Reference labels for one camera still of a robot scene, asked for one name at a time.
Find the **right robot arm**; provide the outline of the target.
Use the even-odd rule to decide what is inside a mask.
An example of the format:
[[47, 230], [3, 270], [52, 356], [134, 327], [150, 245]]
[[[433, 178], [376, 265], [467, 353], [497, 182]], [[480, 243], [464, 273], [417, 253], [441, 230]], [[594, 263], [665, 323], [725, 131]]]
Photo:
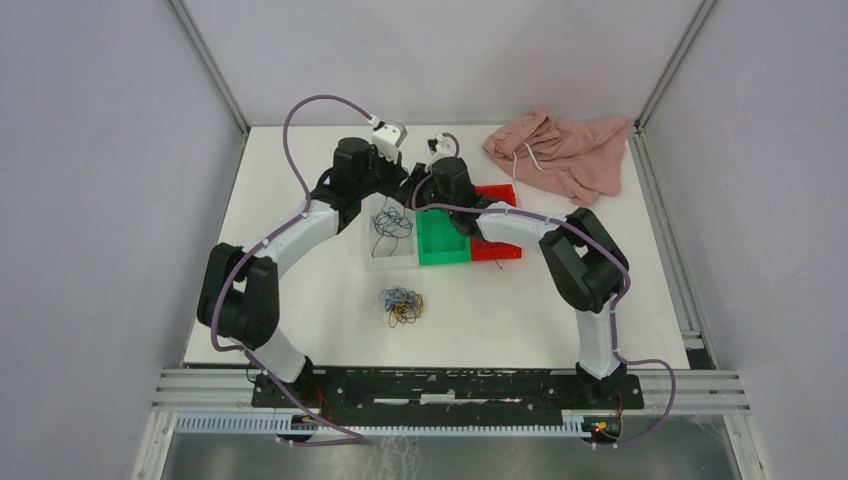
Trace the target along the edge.
[[630, 287], [629, 265], [591, 210], [555, 216], [483, 195], [457, 157], [416, 164], [398, 200], [418, 212], [446, 213], [465, 237], [539, 253], [558, 294], [575, 312], [580, 400], [602, 408], [617, 396], [627, 367], [618, 350], [616, 310]]

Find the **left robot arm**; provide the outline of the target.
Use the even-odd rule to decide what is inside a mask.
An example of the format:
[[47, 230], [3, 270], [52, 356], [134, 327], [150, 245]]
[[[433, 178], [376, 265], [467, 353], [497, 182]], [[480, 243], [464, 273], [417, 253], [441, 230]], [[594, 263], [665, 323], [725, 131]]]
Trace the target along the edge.
[[256, 360], [277, 380], [276, 392], [291, 406], [307, 404], [314, 379], [304, 370], [308, 357], [279, 326], [279, 281], [320, 243], [341, 233], [357, 218], [368, 197], [399, 193], [408, 174], [401, 164], [399, 144], [392, 140], [341, 139], [333, 162], [289, 220], [250, 247], [227, 243], [210, 252], [196, 309], [216, 350], [220, 338]]

